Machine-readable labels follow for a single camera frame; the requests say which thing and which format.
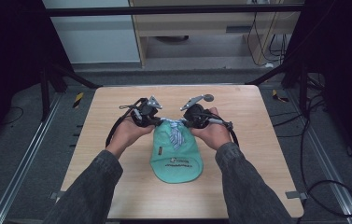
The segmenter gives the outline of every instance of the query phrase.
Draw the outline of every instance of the wooden tabletop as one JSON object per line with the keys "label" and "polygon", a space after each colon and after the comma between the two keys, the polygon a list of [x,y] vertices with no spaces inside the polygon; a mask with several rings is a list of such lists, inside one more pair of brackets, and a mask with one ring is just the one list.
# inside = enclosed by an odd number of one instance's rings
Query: wooden tabletop
{"label": "wooden tabletop", "polygon": [[[295,186],[286,165],[266,107],[256,86],[139,86],[105,87],[96,91],[86,117],[62,190],[68,187],[105,148],[115,121],[125,113],[120,105],[131,105],[139,98],[154,95],[163,106],[157,117],[180,119],[180,111],[191,97],[212,94],[213,102],[200,101],[204,108],[215,106],[220,116],[232,121],[240,148],[257,168],[292,217],[300,217],[299,199],[287,199],[285,192]],[[166,184],[158,179],[149,164],[151,134],[137,140],[120,157],[123,175],[115,188],[108,218],[227,218],[222,193],[221,172],[215,151],[196,139],[204,162],[202,174],[194,181]]]}

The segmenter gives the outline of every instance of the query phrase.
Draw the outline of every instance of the blue and white striped fabric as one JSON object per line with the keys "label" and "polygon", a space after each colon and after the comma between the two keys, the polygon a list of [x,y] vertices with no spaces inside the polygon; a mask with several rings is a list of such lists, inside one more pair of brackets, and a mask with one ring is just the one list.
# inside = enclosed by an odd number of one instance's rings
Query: blue and white striped fabric
{"label": "blue and white striped fabric", "polygon": [[181,134],[181,131],[178,129],[178,126],[184,126],[182,119],[173,120],[173,119],[165,119],[170,123],[170,127],[172,128],[172,132],[170,134],[170,142],[173,144],[175,150],[179,149],[181,145],[184,143],[184,137]]}

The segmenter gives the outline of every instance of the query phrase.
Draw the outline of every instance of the white wall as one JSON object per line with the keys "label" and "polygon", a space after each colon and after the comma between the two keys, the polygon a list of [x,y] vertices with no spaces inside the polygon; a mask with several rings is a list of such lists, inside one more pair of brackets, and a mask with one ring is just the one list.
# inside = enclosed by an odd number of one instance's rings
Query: white wall
{"label": "white wall", "polygon": [[[128,7],[127,0],[43,0],[46,8]],[[139,63],[131,16],[52,18],[71,63]]]}

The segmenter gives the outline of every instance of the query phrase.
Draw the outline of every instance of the person's right hand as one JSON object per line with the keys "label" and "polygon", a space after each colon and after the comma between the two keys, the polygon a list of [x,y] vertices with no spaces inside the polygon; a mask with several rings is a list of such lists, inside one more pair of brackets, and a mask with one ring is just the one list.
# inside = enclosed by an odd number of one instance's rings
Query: person's right hand
{"label": "person's right hand", "polygon": [[[209,109],[211,113],[218,115],[215,107]],[[209,123],[203,129],[190,128],[190,132],[202,139],[209,147],[214,150],[219,149],[225,143],[231,142],[231,136],[225,126],[216,123]]]}

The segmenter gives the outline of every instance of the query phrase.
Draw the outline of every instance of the hand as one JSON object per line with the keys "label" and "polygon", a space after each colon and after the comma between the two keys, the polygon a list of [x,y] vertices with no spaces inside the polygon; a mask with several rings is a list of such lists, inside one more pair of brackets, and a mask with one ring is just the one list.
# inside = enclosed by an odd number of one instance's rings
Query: hand
{"label": "hand", "polygon": [[119,159],[126,147],[131,146],[139,137],[151,133],[154,128],[154,125],[149,125],[146,128],[138,127],[134,124],[131,117],[127,117],[114,132],[112,140],[106,147],[106,150]]}
{"label": "hand", "polygon": [[[218,115],[218,111],[215,107],[209,109],[211,113]],[[214,150],[219,149],[225,143],[231,142],[231,136],[225,126],[209,123],[207,127],[203,129],[190,128],[190,132],[202,139],[209,147]]]}

